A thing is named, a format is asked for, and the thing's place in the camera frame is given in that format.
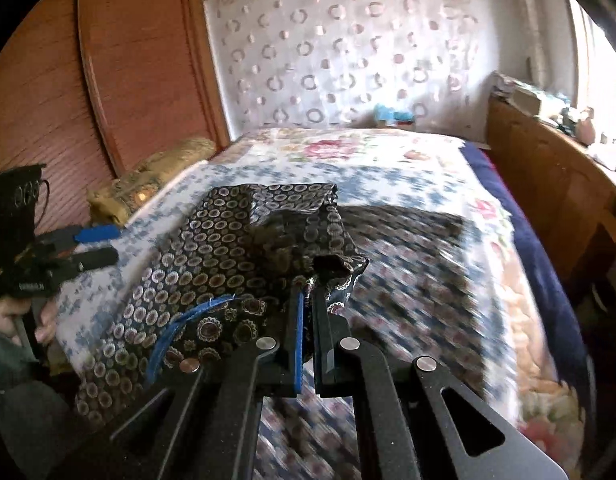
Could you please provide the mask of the person's left hand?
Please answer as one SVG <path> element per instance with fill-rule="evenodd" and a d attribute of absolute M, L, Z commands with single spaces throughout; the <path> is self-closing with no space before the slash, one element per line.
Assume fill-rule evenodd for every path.
<path fill-rule="evenodd" d="M 17 327 L 17 323 L 32 309 L 32 299 L 17 299 L 11 297 L 0 298 L 0 334 L 13 344 L 23 345 L 20 336 L 25 333 Z M 39 314 L 39 324 L 35 329 L 35 340 L 38 344 L 46 346 L 54 339 L 56 334 L 56 319 L 58 318 L 58 305 L 54 298 L 43 298 Z"/>

